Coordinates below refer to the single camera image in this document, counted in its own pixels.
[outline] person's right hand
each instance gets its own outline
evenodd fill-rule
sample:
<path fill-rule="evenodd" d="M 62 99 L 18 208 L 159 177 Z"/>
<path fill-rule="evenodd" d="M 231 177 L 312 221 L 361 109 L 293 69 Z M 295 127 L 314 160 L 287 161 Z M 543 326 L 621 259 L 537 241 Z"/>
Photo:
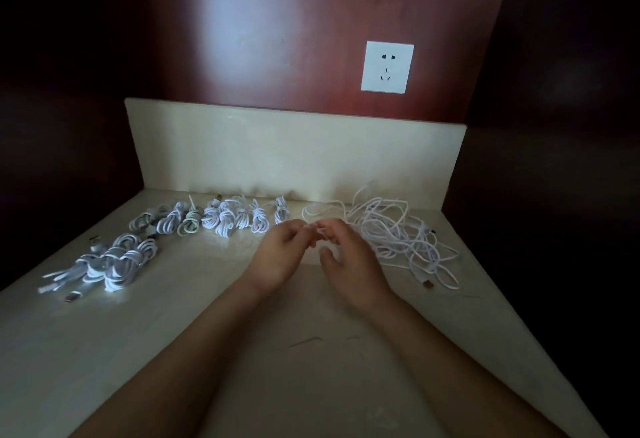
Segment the person's right hand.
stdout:
<path fill-rule="evenodd" d="M 393 295 L 373 249 L 345 221 L 323 219 L 315 225 L 322 229 L 326 239 L 342 249 L 340 261 L 334 258 L 331 249 L 320 249 L 324 274 L 342 297 L 366 312 Z"/>

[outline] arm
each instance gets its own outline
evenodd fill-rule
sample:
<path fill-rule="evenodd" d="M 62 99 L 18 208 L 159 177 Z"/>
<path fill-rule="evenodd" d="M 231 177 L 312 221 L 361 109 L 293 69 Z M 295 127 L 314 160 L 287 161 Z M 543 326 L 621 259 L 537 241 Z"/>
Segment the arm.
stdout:
<path fill-rule="evenodd" d="M 369 244 L 340 219 L 318 221 L 342 248 L 320 251 L 324 274 L 395 347 L 452 437 L 565 437 L 547 418 L 396 296 Z"/>
<path fill-rule="evenodd" d="M 301 220 L 265 235 L 249 267 L 71 438 L 194 436 L 247 316 L 288 280 L 317 233 Z"/>

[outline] power outlet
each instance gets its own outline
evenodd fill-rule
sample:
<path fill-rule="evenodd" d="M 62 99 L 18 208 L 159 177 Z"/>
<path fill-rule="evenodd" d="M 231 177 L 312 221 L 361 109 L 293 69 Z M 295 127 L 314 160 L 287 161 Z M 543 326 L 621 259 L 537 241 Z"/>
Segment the power outlet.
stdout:
<path fill-rule="evenodd" d="M 404 94 L 412 57 L 411 44 L 368 41 L 360 89 Z"/>

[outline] beige table surface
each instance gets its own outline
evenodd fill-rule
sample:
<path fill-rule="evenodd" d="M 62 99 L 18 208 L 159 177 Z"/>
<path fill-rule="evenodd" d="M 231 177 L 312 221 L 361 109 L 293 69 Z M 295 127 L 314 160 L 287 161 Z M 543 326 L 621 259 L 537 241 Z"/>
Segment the beige table surface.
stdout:
<path fill-rule="evenodd" d="M 201 205 L 210 198 L 194 195 Z M 68 436 L 240 276 L 260 236 L 244 230 L 224 240 L 201 229 L 186 238 L 160 236 L 156 258 L 117 293 L 96 286 L 72 304 L 62 302 L 69 288 L 37 294 L 40 276 L 69 267 L 87 251 L 89 237 L 113 240 L 142 210 L 186 199 L 181 192 L 140 192 L 0 293 L 0 436 Z M 291 202 L 292 217 L 304 205 Z M 460 249 L 449 267 L 461 289 L 436 282 L 427 291 L 409 271 L 386 268 L 393 289 L 570 436 L 605 436 L 443 214 L 414 214 Z M 255 316 L 202 435 L 444 433 L 411 375 L 333 293 L 317 251 L 309 250 L 292 281 Z"/>

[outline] beige backsplash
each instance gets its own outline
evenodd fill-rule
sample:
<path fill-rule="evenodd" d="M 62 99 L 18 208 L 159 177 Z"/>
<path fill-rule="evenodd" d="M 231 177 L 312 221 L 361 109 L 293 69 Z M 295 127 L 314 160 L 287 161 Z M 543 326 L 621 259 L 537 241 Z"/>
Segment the beige backsplash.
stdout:
<path fill-rule="evenodd" d="M 348 201 L 364 184 L 440 209 L 461 124 L 128 98 L 146 188 Z"/>

